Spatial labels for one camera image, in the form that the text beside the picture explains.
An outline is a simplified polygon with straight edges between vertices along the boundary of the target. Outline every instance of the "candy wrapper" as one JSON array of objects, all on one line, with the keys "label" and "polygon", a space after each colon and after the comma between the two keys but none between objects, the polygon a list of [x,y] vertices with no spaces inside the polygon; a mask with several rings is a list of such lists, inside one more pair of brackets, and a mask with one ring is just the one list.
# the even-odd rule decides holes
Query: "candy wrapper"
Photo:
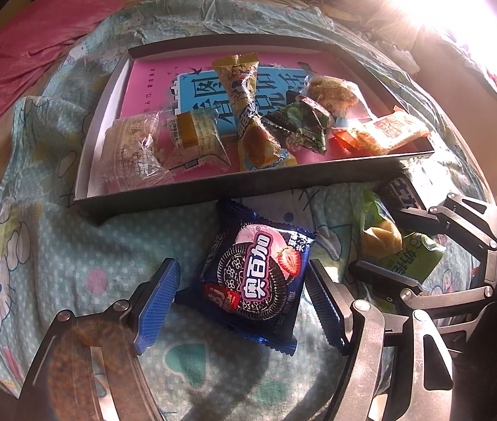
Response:
[{"label": "candy wrapper", "polygon": [[281,134],[288,150],[295,152],[305,147],[321,155],[326,153],[325,131],[331,120],[325,108],[305,95],[298,95],[293,103],[263,116],[264,125],[271,124],[274,133]]},{"label": "candy wrapper", "polygon": [[393,114],[381,117],[379,120],[333,132],[334,137],[356,150],[378,156],[387,155],[392,150],[430,134],[426,125],[416,117],[396,106],[394,111]]},{"label": "candy wrapper", "polygon": [[115,120],[104,136],[99,168],[109,193],[172,183],[156,158],[159,113]]},{"label": "candy wrapper", "polygon": [[377,264],[423,283],[439,264],[445,247],[425,234],[411,233],[402,239],[403,248],[394,255],[381,258]]},{"label": "candy wrapper", "polygon": [[256,54],[234,55],[212,63],[231,104],[237,124],[241,171],[291,166],[295,158],[264,127],[256,111]]},{"label": "candy wrapper", "polygon": [[217,203],[220,230],[202,274],[175,302],[245,339],[289,355],[314,241],[310,231],[273,223],[233,201]]},{"label": "candy wrapper", "polygon": [[337,77],[308,75],[301,93],[319,103],[335,117],[346,117],[347,110],[360,102],[368,114],[371,114],[358,86]]},{"label": "candy wrapper", "polygon": [[162,160],[169,169],[202,164],[231,166],[217,132],[216,109],[193,109],[167,120],[174,149]]},{"label": "candy wrapper", "polygon": [[360,223],[361,253],[384,258],[402,250],[402,235],[379,197],[370,190],[363,192]]}]

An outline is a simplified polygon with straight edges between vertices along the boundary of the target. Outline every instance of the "strawberry cookie package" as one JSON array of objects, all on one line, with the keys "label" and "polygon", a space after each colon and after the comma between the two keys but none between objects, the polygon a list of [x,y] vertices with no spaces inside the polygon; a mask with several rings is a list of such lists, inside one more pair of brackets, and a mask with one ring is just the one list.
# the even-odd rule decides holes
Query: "strawberry cookie package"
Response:
[{"label": "strawberry cookie package", "polygon": [[217,203],[220,230],[198,280],[175,297],[246,339],[293,355],[293,327],[314,233]]}]

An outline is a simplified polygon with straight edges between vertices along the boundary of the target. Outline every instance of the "strawberry image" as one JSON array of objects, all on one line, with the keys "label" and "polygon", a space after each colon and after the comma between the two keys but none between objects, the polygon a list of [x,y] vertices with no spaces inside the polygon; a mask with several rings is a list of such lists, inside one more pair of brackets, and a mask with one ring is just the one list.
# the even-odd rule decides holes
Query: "strawberry image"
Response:
[{"label": "strawberry image", "polygon": [[295,248],[287,246],[278,254],[278,264],[291,277],[297,277],[301,272],[301,255]]}]

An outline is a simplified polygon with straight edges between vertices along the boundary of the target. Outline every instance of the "bed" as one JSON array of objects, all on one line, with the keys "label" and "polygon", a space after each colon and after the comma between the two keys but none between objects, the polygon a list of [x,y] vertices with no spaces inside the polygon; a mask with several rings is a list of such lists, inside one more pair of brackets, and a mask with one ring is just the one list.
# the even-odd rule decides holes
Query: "bed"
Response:
[{"label": "bed", "polygon": [[[468,146],[432,98],[319,9],[298,0],[126,0],[124,9],[69,46],[0,118],[0,388],[6,392],[19,394],[56,312],[104,310],[127,298],[167,256],[180,260],[181,287],[192,280],[216,233],[213,202],[119,216],[97,227],[73,205],[75,174],[96,102],[127,47],[234,32],[339,44],[429,126],[434,155],[405,165],[426,205],[449,191],[493,202]],[[353,211],[362,188],[317,186],[244,203],[271,219],[291,213],[295,224],[325,234],[315,255],[339,278],[359,239]],[[196,232],[180,225],[187,220],[196,223]],[[444,244],[446,255],[425,283],[433,293],[466,289],[476,266],[457,244]],[[345,360],[327,344],[305,293],[295,335],[299,345],[289,357],[173,306],[161,339],[141,364],[169,421],[313,419],[332,395]],[[102,388],[102,375],[98,380]]]}]

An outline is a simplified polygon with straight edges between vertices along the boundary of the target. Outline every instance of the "pink blanket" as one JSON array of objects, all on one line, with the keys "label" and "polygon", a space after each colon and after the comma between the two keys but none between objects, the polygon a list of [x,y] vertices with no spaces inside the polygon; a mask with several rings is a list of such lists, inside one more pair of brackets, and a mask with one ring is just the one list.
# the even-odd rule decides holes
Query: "pink blanket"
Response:
[{"label": "pink blanket", "polygon": [[36,0],[0,30],[0,116],[80,36],[125,0]]}]

